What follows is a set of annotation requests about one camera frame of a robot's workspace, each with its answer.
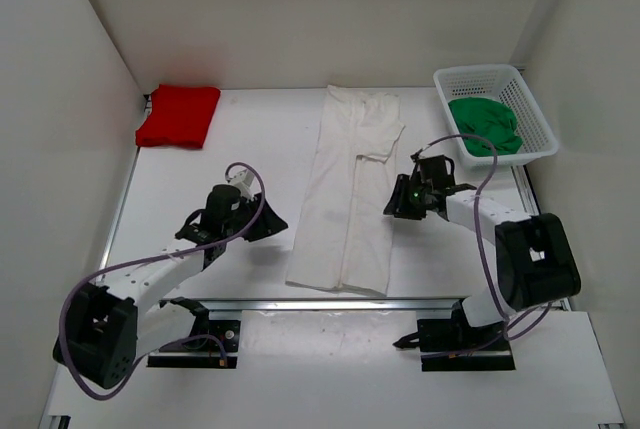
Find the white t shirt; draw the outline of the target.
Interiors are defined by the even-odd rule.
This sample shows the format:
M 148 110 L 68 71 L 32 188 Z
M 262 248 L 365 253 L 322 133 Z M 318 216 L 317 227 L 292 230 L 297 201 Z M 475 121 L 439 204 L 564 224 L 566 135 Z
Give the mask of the white t shirt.
M 400 112 L 394 94 L 327 88 L 287 284 L 386 294 L 393 224 L 383 210 L 396 180 Z

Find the green t shirt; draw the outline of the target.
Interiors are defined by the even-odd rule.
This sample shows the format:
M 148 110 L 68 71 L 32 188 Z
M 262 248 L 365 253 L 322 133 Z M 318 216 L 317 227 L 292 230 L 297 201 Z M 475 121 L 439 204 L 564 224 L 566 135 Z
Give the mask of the green t shirt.
M 450 101 L 448 107 L 460 133 L 488 140 L 498 155 L 513 155 L 522 147 L 516 115 L 501 102 L 467 97 Z

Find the red t shirt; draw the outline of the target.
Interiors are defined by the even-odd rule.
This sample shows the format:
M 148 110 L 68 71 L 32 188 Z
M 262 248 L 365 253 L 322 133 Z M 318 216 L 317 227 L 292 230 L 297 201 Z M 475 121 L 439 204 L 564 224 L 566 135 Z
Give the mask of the red t shirt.
M 203 148 L 221 91 L 216 87 L 161 84 L 151 93 L 151 112 L 135 133 L 138 147 Z

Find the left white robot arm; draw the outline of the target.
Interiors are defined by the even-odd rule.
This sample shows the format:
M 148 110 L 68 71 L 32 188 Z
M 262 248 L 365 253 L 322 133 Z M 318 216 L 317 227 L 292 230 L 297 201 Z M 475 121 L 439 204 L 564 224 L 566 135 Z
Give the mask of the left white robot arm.
M 211 266 L 229 242 L 274 236 L 288 227 L 262 194 L 218 184 L 203 208 L 192 212 L 158 256 L 116 270 L 102 284 L 86 281 L 65 302 L 64 330 L 53 357 L 83 384 L 118 391 L 141 359 L 166 346 L 226 350 L 209 328 L 200 302 L 171 291 Z

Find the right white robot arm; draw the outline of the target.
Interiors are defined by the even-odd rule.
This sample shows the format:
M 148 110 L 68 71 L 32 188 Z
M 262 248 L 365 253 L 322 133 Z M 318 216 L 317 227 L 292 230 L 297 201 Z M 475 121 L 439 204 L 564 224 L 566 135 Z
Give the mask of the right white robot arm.
M 470 349 L 485 328 L 580 293 L 581 276 L 558 216 L 511 209 L 484 197 L 482 185 L 458 184 L 454 161 L 445 155 L 411 159 L 412 173 L 397 177 L 383 214 L 423 220 L 433 213 L 472 231 L 487 281 L 483 293 L 454 307 L 449 336 L 455 345 Z

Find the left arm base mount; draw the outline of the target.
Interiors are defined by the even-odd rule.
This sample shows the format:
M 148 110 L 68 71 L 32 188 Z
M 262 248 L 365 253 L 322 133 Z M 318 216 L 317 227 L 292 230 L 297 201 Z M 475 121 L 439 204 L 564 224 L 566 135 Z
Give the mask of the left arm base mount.
M 168 304 L 185 309 L 194 320 L 185 336 L 187 341 L 172 339 L 147 356 L 149 368 L 227 370 L 237 367 L 240 315 L 220 316 L 202 302 L 182 297 L 162 301 L 160 307 Z

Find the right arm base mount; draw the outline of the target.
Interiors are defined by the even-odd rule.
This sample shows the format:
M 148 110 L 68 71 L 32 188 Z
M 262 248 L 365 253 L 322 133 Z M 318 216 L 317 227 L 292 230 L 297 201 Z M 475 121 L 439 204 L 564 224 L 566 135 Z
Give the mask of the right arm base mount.
M 393 343 L 398 350 L 420 353 L 422 372 L 503 372 L 516 365 L 503 324 L 473 328 L 461 315 L 418 319 L 417 330 Z

